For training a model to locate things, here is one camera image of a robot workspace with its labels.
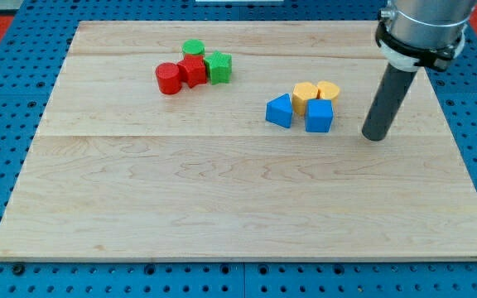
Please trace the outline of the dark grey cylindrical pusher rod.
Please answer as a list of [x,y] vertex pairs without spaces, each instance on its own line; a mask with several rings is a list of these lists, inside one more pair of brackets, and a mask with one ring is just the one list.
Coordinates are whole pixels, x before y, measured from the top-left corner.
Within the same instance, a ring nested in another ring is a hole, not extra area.
[[382,141],[388,135],[415,75],[387,65],[361,130],[368,140]]

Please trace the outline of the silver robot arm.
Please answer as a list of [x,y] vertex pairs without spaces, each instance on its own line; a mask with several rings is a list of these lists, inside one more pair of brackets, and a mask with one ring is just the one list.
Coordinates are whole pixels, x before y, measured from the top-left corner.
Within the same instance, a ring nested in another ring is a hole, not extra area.
[[476,0],[387,0],[378,11],[375,42],[388,64],[362,134],[383,140],[417,71],[447,70],[463,51]]

